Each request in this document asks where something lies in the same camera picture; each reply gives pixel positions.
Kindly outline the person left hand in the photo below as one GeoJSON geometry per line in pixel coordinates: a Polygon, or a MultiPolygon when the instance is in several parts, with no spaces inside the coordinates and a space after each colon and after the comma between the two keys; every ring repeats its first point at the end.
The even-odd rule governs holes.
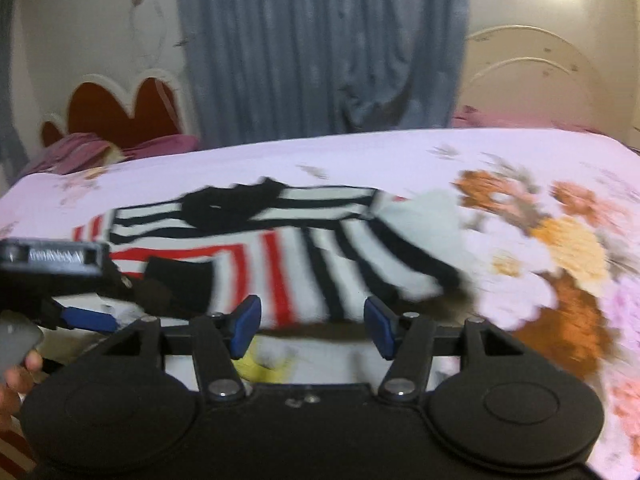
{"type": "Polygon", "coordinates": [[[1,431],[12,428],[13,419],[22,406],[22,396],[32,391],[35,378],[41,372],[42,356],[37,350],[32,350],[25,356],[24,362],[9,368],[1,381],[0,424],[1,431]]]}

